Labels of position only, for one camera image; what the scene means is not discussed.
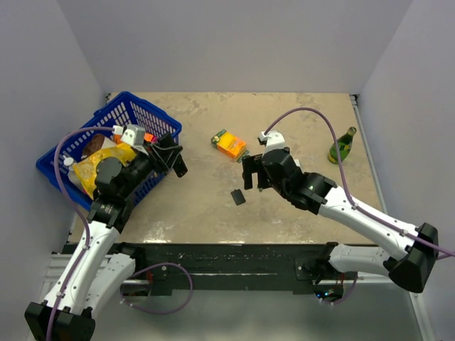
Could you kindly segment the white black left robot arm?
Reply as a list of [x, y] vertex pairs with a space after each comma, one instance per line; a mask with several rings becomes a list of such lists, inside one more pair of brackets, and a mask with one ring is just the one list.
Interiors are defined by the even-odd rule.
[[57, 283], [41, 303], [29, 303], [24, 317], [35, 340], [90, 340], [95, 319], [128, 277], [141, 278], [147, 270], [144, 252], [127, 248], [102, 262], [119, 238], [134, 208], [133, 196], [153, 173], [170, 170], [178, 177], [187, 168], [181, 146], [170, 133], [147, 141], [128, 128], [122, 143], [134, 159], [108, 156], [95, 166], [93, 202], [85, 231]]

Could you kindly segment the black battery cover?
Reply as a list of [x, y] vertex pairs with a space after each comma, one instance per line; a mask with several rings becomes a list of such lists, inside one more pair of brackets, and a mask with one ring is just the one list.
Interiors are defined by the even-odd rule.
[[230, 194], [236, 205], [241, 205], [241, 204], [246, 203], [245, 196], [243, 195], [241, 189], [235, 189]]

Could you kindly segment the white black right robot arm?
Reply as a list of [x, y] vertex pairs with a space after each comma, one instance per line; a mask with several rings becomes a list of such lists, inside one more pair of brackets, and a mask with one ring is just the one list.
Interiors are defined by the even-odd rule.
[[328, 243], [310, 271], [326, 279], [346, 272], [378, 274], [406, 291], [423, 292], [439, 255], [436, 227], [429, 223], [417, 227], [361, 207], [333, 180], [303, 172], [288, 148], [248, 156], [242, 168], [245, 189], [252, 188], [256, 174], [259, 189], [273, 188], [296, 208], [339, 222], [374, 242], [372, 247]]

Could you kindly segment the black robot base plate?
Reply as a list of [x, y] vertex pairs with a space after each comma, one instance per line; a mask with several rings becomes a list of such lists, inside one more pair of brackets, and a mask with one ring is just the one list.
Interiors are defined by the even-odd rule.
[[312, 294], [337, 279], [351, 280], [328, 263], [328, 244], [115, 244], [111, 253], [136, 261], [153, 296], [177, 290], [291, 291]]

